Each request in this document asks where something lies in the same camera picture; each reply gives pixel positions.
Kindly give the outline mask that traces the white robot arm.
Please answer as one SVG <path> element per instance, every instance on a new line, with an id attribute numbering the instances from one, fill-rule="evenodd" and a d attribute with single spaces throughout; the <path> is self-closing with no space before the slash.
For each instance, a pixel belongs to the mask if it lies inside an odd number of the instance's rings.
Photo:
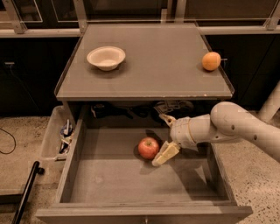
<path id="1" fill-rule="evenodd" d="M 277 83 L 258 115 L 223 101 L 207 115 L 176 119 L 162 114 L 160 118 L 170 127 L 171 141 L 165 142 L 152 160 L 160 166 L 183 148 L 194 149 L 199 143 L 219 143 L 236 138 L 245 139 L 280 162 L 280 129 L 268 124 L 280 109 L 280 82 Z"/>

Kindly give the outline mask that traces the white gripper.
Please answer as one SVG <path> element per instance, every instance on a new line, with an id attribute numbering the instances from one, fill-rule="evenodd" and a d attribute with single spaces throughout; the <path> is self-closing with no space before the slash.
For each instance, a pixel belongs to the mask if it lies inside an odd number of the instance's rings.
<path id="1" fill-rule="evenodd" d="M 190 130 L 190 118 L 179 118 L 166 114 L 160 114 L 159 117 L 170 127 L 170 137 L 173 142 L 165 141 L 158 154 L 152 160 L 153 166 L 163 165 L 166 161 L 179 153 L 180 147 L 186 149 L 195 149 L 196 143 L 193 140 Z"/>

